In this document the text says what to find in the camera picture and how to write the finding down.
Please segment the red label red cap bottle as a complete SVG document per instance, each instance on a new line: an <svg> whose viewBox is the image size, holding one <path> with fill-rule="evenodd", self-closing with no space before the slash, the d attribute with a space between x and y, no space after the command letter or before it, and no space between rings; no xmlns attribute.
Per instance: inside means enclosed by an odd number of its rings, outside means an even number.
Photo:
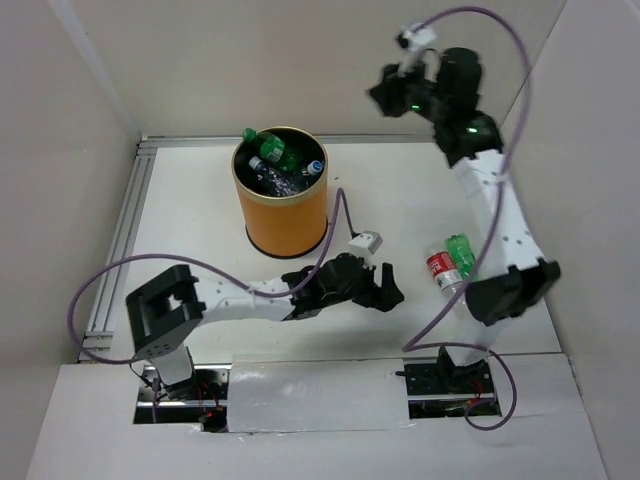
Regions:
<svg viewBox="0 0 640 480"><path fill-rule="evenodd" d="M442 242L432 243L426 250L426 265L446 302L460 290L463 277Z"/></svg>

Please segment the clear bottle front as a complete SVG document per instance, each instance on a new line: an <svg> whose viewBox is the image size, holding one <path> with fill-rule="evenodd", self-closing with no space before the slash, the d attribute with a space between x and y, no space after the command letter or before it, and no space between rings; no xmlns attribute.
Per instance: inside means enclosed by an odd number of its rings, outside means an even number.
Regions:
<svg viewBox="0 0 640 480"><path fill-rule="evenodd" d="M324 171L324 164L320 160L313 160L301 170L301 177L304 179L317 178Z"/></svg>

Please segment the small green soda bottle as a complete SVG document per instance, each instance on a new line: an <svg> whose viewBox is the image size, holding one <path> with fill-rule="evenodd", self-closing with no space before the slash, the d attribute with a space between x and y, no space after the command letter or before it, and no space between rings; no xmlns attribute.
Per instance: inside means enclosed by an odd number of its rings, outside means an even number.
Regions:
<svg viewBox="0 0 640 480"><path fill-rule="evenodd" d="M295 171L301 164L301 155L289 143L271 132L245 128L242 139L252 145L263 160L285 173Z"/></svg>

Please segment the clear bottle white cap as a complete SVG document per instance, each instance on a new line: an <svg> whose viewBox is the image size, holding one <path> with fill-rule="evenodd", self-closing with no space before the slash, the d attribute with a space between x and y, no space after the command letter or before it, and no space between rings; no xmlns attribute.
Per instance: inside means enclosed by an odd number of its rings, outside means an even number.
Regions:
<svg viewBox="0 0 640 480"><path fill-rule="evenodd" d="M256 174L261 187L271 197L292 197L305 191L303 185L292 174L278 170L259 157L252 157L249 167Z"/></svg>

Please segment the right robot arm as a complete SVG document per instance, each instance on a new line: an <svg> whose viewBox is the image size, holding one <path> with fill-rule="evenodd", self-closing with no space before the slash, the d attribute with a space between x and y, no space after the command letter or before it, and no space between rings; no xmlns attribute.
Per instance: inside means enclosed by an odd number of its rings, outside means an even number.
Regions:
<svg viewBox="0 0 640 480"><path fill-rule="evenodd" d="M466 289L447 287L457 298L452 339L441 352L436 379L460 391L471 367L483 361L500 332L537 304L560 277L533 239L504 165L506 150L492 117L478 110L483 68L466 48L445 50L434 80L426 65L388 64L369 95L385 117L412 111L432 123L434 139L468 200L483 245L475 266L480 278Z"/></svg>

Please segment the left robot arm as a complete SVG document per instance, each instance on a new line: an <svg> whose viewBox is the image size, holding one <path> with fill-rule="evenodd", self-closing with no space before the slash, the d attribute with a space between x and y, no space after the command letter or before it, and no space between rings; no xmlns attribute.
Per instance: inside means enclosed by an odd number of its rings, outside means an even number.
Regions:
<svg viewBox="0 0 640 480"><path fill-rule="evenodd" d="M319 268L307 266L244 289L230 281L199 281L188 265L174 265L126 297L134 358L151 363L169 399L190 399L204 382L186 346L194 330L222 321L303 320L344 302L389 312L404 294L391 264L382 265L380 284L375 270L342 253Z"/></svg>

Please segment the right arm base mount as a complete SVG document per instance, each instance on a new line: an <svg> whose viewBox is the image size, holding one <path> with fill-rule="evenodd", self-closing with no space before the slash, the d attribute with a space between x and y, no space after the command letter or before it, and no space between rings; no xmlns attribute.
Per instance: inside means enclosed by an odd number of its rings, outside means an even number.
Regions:
<svg viewBox="0 0 640 480"><path fill-rule="evenodd" d="M444 347L434 358L406 360L395 375L405 382L410 419L500 416L487 360L456 367Z"/></svg>

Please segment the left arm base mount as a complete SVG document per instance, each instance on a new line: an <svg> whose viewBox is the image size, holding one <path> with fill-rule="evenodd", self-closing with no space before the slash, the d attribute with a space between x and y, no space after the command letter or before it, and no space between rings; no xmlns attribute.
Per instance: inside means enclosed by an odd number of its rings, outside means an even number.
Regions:
<svg viewBox="0 0 640 480"><path fill-rule="evenodd" d="M227 400L231 364L196 364L195 380L180 392L169 392L157 380L156 369L143 365L139 371L133 423L194 424L208 433L227 433Z"/></svg>

